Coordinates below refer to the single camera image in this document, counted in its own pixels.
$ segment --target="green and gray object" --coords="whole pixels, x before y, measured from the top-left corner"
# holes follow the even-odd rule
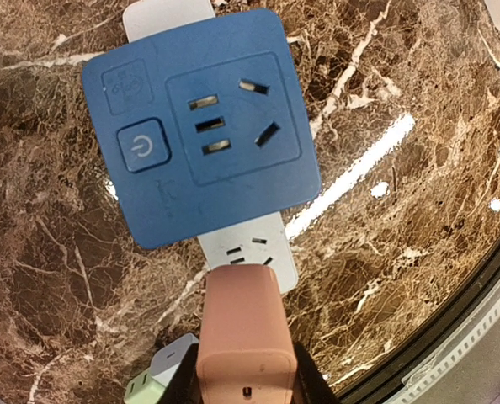
[[[125,404],[157,404],[166,387],[151,377],[149,369],[140,373],[126,387]]]

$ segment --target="blue power strip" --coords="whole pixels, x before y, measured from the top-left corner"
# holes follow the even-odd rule
[[[177,242],[313,199],[321,178],[279,17],[185,25],[98,56],[83,86],[136,242]]]

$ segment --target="socket hole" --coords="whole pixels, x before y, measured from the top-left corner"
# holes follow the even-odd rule
[[[226,251],[226,255],[232,255],[235,253],[240,253],[242,251],[242,248],[237,247],[237,248],[232,248],[231,250]]]
[[[261,135],[259,135],[259,138],[256,139],[256,145],[258,145],[258,147],[263,147],[279,130],[280,127],[276,125],[276,122],[273,122]]]
[[[210,145],[203,146],[201,148],[201,151],[203,152],[204,156],[207,156],[209,154],[222,152],[227,149],[231,149],[231,142],[228,139],[225,139],[224,141],[218,141],[216,143],[211,143]]]
[[[245,400],[252,400],[252,387],[244,387],[242,389],[242,396]]]
[[[206,120],[205,122],[199,122],[196,124],[196,130],[198,133],[201,132],[206,132],[207,130],[213,130],[216,128],[221,128],[224,126],[224,119],[223,118],[214,118],[213,120]]]
[[[195,99],[194,101],[190,101],[189,107],[191,111],[194,111],[196,109],[207,108],[210,107],[211,105],[217,105],[217,104],[218,104],[218,96],[210,95],[208,97],[203,97],[200,99]]]
[[[254,93],[259,93],[267,95],[269,93],[269,87],[263,84],[257,84],[256,82],[250,82],[248,80],[241,80],[239,82],[239,88],[246,91],[252,91]]]
[[[242,258],[237,258],[237,259],[234,259],[233,261],[230,261],[230,264],[231,265],[236,265],[238,263],[244,263],[244,257]]]

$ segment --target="marble countertop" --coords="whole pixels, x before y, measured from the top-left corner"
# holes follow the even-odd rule
[[[155,347],[198,332],[196,240],[132,241],[82,63],[125,43],[130,0],[0,0],[0,397],[114,403]],[[215,0],[279,13],[323,193],[283,213],[285,297],[334,387],[398,346],[500,235],[500,33],[484,3]]]

